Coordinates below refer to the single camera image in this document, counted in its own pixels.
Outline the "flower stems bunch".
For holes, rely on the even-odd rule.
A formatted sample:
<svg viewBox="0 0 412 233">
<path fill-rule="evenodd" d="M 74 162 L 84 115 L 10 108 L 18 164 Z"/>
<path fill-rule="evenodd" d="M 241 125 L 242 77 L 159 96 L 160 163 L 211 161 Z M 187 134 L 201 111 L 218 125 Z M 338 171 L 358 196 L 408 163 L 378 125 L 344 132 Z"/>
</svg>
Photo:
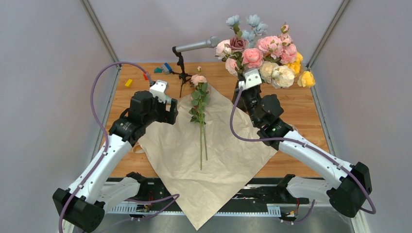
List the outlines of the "flower stems bunch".
<svg viewBox="0 0 412 233">
<path fill-rule="evenodd" d="M 189 113 L 192 115 L 191 122 L 199 124 L 200 129 L 200 170 L 203 169 L 203 160 L 208 160 L 207 142 L 206 142 L 206 113 L 205 109 L 208 106 L 210 90 L 207 79 L 201 75 L 202 67 L 197 67 L 197 74 L 190 78 L 191 87 L 194 91 L 191 93 L 191 109 Z"/>
</svg>

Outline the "peach paper bouquet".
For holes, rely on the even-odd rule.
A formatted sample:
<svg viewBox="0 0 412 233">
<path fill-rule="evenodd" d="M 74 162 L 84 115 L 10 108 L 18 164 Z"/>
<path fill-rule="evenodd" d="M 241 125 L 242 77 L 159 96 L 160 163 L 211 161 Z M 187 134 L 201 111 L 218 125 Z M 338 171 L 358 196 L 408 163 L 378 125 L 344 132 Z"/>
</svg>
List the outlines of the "peach paper bouquet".
<svg viewBox="0 0 412 233">
<path fill-rule="evenodd" d="M 152 123 L 138 140 L 167 190 L 195 229 L 201 228 L 276 154 L 257 140 L 249 116 L 210 89 L 206 132 L 191 122 L 190 97 L 178 103 L 173 125 Z"/>
</svg>

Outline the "mauve flower stem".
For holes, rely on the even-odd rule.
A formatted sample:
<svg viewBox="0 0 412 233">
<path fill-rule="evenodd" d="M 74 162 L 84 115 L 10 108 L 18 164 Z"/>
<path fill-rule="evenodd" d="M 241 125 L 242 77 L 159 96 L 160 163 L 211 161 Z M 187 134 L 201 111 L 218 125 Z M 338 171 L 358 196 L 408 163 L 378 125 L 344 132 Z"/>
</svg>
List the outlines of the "mauve flower stem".
<svg viewBox="0 0 412 233">
<path fill-rule="evenodd" d="M 238 74 L 244 70 L 242 54 L 249 45 L 249 41 L 242 37 L 239 23 L 235 23 L 231 29 L 234 31 L 235 35 L 218 44 L 216 48 L 216 57 L 222 62 L 225 62 L 225 68 L 231 75 L 238 76 Z"/>
</svg>

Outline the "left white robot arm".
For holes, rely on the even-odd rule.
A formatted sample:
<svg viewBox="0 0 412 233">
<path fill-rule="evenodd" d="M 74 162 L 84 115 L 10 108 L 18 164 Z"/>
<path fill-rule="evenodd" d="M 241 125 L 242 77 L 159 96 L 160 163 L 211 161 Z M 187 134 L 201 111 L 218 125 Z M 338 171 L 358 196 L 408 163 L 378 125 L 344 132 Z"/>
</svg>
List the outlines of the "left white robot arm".
<svg viewBox="0 0 412 233">
<path fill-rule="evenodd" d="M 67 188 L 58 188 L 53 202 L 61 220 L 66 220 L 86 233 L 97 229 L 107 211 L 134 197 L 144 200 L 149 188 L 146 178 L 137 172 L 126 175 L 113 187 L 103 185 L 119 161 L 146 133 L 153 122 L 173 125 L 178 115 L 176 99 L 162 100 L 149 91 L 138 91 L 129 108 L 113 122 L 106 142 L 83 173 Z"/>
</svg>

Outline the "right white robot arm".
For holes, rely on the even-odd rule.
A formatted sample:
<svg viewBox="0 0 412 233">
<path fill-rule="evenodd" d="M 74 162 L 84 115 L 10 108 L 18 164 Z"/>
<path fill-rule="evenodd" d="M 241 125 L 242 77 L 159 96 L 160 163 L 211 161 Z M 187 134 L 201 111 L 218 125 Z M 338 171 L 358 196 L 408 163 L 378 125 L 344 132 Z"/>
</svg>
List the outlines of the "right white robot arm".
<svg viewBox="0 0 412 233">
<path fill-rule="evenodd" d="M 362 162 L 352 164 L 329 154 L 304 138 L 280 116 L 283 109 L 275 94 L 260 97 L 260 87 L 240 88 L 234 102 L 243 102 L 258 139 L 266 146 L 286 153 L 316 171 L 324 181 L 286 175 L 278 188 L 278 198 L 291 202 L 294 198 L 328 201 L 340 214 L 353 218 L 359 211 L 376 214 L 370 195 L 370 170 Z"/>
</svg>

